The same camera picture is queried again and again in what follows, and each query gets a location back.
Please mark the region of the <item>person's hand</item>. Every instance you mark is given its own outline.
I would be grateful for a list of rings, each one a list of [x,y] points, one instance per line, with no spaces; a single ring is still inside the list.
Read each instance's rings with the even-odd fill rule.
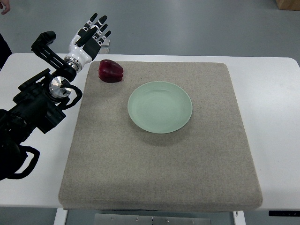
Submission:
[[[0,0],[0,9],[2,15],[7,14],[11,9],[10,0]]]

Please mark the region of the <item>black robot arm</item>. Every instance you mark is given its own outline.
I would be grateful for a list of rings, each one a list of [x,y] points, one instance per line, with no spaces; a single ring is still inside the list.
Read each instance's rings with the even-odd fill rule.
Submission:
[[[56,127],[65,117],[64,110],[73,107],[83,96],[71,84],[76,70],[55,54],[49,45],[56,39],[54,31],[38,36],[32,51],[55,68],[45,69],[19,86],[15,106],[0,111],[0,178],[18,180],[35,168],[40,152],[31,146],[22,146],[38,128],[44,134]]]

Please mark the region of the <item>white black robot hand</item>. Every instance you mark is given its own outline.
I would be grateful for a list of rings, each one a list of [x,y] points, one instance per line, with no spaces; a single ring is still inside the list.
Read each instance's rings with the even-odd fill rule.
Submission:
[[[100,52],[104,42],[108,39],[111,31],[107,30],[107,16],[97,18],[95,13],[82,28],[78,30],[71,40],[64,61],[76,72],[91,63]]]

